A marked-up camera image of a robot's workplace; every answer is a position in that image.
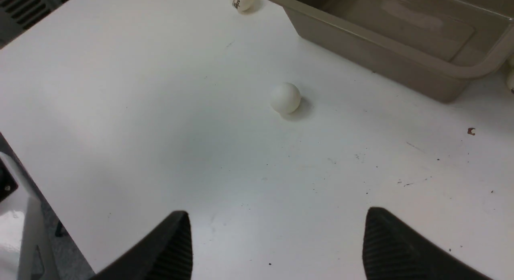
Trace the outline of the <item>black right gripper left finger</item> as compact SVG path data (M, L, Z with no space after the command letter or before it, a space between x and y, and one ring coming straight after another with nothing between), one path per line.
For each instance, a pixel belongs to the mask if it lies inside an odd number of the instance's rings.
M174 211L92 279L190 280L192 271L190 219L186 211Z

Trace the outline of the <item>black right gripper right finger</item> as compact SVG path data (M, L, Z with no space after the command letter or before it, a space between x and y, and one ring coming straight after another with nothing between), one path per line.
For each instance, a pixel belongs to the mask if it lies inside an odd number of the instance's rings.
M368 280L486 280L382 207L365 219L362 262Z

